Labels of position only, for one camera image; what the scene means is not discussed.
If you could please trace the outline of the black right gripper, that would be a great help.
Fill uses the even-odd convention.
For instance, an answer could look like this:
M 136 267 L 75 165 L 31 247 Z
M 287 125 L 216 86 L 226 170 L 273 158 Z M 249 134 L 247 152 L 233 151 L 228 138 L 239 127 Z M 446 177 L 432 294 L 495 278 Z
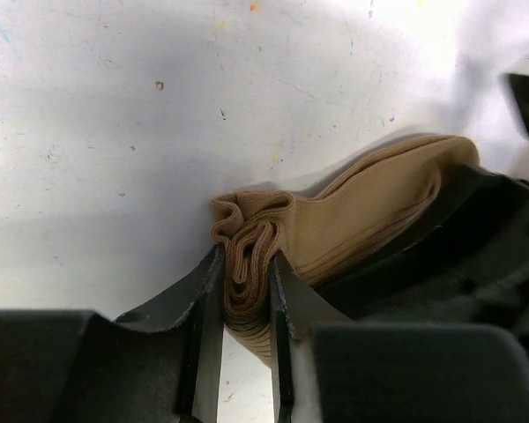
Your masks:
M 491 324 L 529 352 L 529 182 L 455 167 L 404 233 L 319 293 L 356 321 Z

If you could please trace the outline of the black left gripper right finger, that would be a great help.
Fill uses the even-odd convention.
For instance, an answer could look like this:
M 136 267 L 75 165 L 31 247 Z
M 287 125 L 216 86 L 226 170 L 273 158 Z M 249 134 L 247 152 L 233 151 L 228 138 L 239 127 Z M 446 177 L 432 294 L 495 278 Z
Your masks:
M 321 422 L 322 411 L 310 330 L 349 323 L 302 280 L 282 252 L 269 265 L 271 370 L 277 422 Z

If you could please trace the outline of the tan brown long sock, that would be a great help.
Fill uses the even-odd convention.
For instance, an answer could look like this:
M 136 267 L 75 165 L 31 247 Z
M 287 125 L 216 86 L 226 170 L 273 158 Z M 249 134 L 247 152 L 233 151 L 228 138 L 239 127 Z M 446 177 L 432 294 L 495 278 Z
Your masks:
M 268 266 L 275 254 L 309 285 L 319 285 L 410 227 L 455 166 L 479 161 L 466 137 L 410 137 L 361 156 L 313 197 L 254 190 L 214 198 L 212 237 L 225 249 L 228 332 L 270 364 Z

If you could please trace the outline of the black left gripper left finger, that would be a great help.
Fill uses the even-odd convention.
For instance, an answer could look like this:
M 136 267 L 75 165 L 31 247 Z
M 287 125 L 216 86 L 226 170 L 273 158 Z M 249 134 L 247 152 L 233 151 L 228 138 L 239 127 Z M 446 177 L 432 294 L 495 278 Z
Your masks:
M 185 277 L 114 320 L 145 338 L 136 362 L 149 369 L 140 386 L 173 419 L 217 417 L 224 271 L 225 250 L 215 245 Z

